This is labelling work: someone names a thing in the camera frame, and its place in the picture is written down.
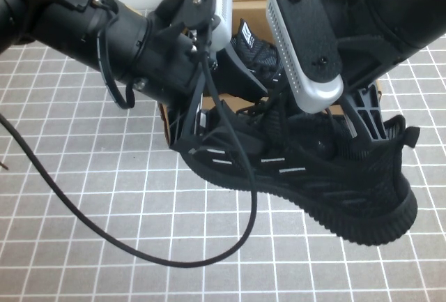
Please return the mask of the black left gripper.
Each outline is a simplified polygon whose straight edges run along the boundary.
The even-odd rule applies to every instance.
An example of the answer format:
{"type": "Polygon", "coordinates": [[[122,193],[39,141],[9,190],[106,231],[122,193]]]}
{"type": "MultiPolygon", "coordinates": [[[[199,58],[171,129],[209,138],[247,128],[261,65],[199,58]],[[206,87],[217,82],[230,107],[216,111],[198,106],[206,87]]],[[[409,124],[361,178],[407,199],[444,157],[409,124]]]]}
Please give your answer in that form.
{"type": "MultiPolygon", "coordinates": [[[[146,30],[134,56],[134,89],[168,105],[169,148],[181,154],[195,150],[197,113],[206,78],[205,56],[214,56],[212,34],[218,26],[213,0],[162,0],[145,17],[146,30]]],[[[267,88],[243,64],[231,45],[216,54],[212,78],[219,94],[255,103],[267,88]]]]}

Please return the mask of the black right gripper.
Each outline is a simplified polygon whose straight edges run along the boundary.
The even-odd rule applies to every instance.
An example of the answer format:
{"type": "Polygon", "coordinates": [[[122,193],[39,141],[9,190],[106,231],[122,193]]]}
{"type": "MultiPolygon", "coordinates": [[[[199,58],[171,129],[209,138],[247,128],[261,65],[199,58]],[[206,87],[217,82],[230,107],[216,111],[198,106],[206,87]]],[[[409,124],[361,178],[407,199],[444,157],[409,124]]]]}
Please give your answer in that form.
{"type": "Polygon", "coordinates": [[[413,54],[379,17],[373,0],[321,0],[337,39],[344,81],[343,112],[354,142],[384,142],[374,80],[413,54]]]}

